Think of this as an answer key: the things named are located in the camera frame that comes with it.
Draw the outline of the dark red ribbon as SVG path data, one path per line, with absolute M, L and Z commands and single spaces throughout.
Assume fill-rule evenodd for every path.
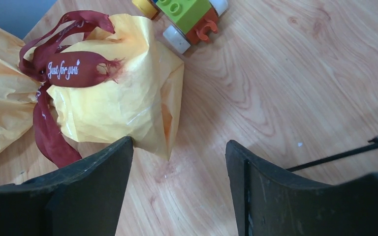
M 62 16 L 56 27 L 72 22 L 54 35 L 53 28 L 44 36 L 26 44 L 19 52 L 19 69 L 41 82 L 36 92 L 33 110 L 34 136 L 41 153 L 58 168 L 68 166 L 82 157 L 63 137 L 50 111 L 48 88 L 52 85 L 67 88 L 87 88 L 98 85 L 117 73 L 121 60 L 108 60 L 89 51 L 65 52 L 61 42 L 68 36 L 83 33 L 87 37 L 94 29 L 114 33 L 109 16 L 91 10 L 71 11 Z

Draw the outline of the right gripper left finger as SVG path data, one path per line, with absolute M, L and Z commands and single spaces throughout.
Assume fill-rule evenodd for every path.
M 123 137 L 21 184 L 0 186 L 0 236 L 113 236 L 133 160 Z

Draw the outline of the yellow flower bouquet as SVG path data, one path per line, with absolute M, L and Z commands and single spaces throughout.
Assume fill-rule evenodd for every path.
M 111 144 L 131 136 L 135 146 L 169 159 L 176 139 L 183 61 L 154 37 L 141 16 L 109 16 L 114 33 L 94 29 L 61 42 L 65 52 L 89 51 L 121 60 L 112 78 L 87 88 L 50 86 L 50 111 L 64 139 Z M 26 45 L 0 29 L 0 153 L 33 128 L 36 92 L 42 85 L 19 69 Z

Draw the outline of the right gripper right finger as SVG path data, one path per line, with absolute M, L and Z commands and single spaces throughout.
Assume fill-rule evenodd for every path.
M 226 144 L 226 166 L 241 236 L 378 236 L 378 173 L 329 185 Z

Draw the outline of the colourful toy block train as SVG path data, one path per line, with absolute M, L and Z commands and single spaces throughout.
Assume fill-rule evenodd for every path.
M 151 20 L 163 13 L 172 22 L 163 37 L 180 54 L 200 41 L 210 42 L 208 33 L 218 33 L 219 17 L 229 7 L 227 0 L 133 0 L 132 3 Z

